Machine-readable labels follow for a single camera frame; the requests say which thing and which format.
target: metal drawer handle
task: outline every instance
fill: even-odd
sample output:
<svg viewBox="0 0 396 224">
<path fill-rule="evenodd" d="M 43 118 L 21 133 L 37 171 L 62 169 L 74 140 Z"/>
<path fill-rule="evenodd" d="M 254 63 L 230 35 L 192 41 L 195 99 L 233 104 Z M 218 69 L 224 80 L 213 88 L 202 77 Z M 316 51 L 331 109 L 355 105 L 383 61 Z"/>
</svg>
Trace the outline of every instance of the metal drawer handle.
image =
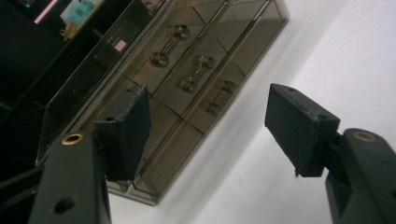
<svg viewBox="0 0 396 224">
<path fill-rule="evenodd" d="M 227 104 L 230 97 L 233 95 L 235 91 L 236 84 L 231 82 L 230 80 L 224 80 L 221 82 L 221 91 L 219 91 L 218 95 L 215 99 L 209 102 L 206 105 L 206 112 L 216 116 L 221 109 Z"/>
<path fill-rule="evenodd" d="M 195 64 L 197 64 L 195 71 L 189 77 L 184 78 L 180 83 L 181 89 L 188 93 L 196 91 L 198 81 L 207 69 L 211 69 L 215 66 L 215 60 L 212 57 L 196 56 Z"/>
<path fill-rule="evenodd" d="M 151 64 L 160 68 L 166 67 L 169 64 L 168 55 L 180 40 L 185 40 L 189 38 L 189 36 L 190 30 L 186 25 L 175 26 L 172 30 L 172 38 L 168 41 L 165 47 L 163 47 L 163 50 L 161 50 L 161 52 L 153 52 L 149 57 Z"/>
</svg>

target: mounting hole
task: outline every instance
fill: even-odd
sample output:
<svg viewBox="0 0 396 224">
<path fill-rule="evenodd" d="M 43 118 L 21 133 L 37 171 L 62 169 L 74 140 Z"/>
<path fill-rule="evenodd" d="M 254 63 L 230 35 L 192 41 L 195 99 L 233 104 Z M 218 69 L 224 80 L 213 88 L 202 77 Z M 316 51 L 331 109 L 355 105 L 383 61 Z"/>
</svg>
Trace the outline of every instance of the mounting hole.
<svg viewBox="0 0 396 224">
<path fill-rule="evenodd" d="M 325 115 L 318 115 L 318 117 L 319 117 L 320 119 L 327 119 L 327 116 L 325 116 Z"/>
<path fill-rule="evenodd" d="M 75 205 L 76 201 L 73 198 L 66 197 L 55 204 L 55 206 L 53 207 L 53 211 L 56 214 L 61 215 L 67 211 L 70 211 Z"/>
<path fill-rule="evenodd" d="M 62 145 L 64 146 L 73 146 L 84 139 L 84 135 L 80 133 L 73 133 L 67 135 L 64 139 L 62 139 Z"/>
<path fill-rule="evenodd" d="M 114 121 L 114 120 L 116 120 L 116 118 L 114 118 L 114 117 L 108 117 L 108 118 L 106 118 L 106 121 Z"/>
<path fill-rule="evenodd" d="M 376 137 L 371 133 L 355 132 L 353 133 L 353 136 L 364 142 L 376 142 Z"/>
</svg>

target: drawer organizer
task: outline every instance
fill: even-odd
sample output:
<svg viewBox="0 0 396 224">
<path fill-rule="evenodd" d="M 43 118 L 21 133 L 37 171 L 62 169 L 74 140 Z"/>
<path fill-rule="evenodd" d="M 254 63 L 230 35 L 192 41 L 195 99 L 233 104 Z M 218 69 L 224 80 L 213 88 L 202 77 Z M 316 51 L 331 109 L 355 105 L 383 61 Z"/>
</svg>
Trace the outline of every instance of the drawer organizer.
<svg viewBox="0 0 396 224">
<path fill-rule="evenodd" d="M 52 99 L 38 155 L 43 161 L 61 133 L 93 130 L 122 91 L 147 84 L 152 126 L 136 178 L 108 188 L 148 204 L 165 194 L 287 22 L 281 0 L 158 4 L 132 2 Z"/>
</svg>

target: white wall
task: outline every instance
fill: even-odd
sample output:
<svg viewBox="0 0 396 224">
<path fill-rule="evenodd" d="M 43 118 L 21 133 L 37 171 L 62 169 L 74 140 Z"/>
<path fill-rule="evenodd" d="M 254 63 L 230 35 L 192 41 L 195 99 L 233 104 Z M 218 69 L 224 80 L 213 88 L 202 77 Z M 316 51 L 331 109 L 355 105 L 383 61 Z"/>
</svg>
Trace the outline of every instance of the white wall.
<svg viewBox="0 0 396 224">
<path fill-rule="evenodd" d="M 290 21 L 155 207 L 110 195 L 113 223 L 332 223 L 324 178 L 294 178 L 264 127 L 289 85 L 396 149 L 396 1 L 285 0 Z"/>
</svg>

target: black mechanical arm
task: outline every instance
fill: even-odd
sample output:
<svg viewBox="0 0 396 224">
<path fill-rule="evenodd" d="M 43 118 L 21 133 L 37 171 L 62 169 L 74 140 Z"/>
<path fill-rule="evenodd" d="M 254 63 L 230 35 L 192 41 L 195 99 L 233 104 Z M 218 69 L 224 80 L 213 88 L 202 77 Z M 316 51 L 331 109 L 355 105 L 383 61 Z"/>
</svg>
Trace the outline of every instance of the black mechanical arm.
<svg viewBox="0 0 396 224">
<path fill-rule="evenodd" d="M 149 136 L 147 86 L 121 93 L 94 126 L 58 137 L 45 168 L 0 184 L 2 221 L 111 223 L 106 180 L 134 179 Z"/>
<path fill-rule="evenodd" d="M 289 157 L 296 175 L 321 176 L 333 223 L 396 223 L 396 155 L 375 133 L 348 129 L 300 93 L 272 84 L 265 126 Z"/>
</svg>

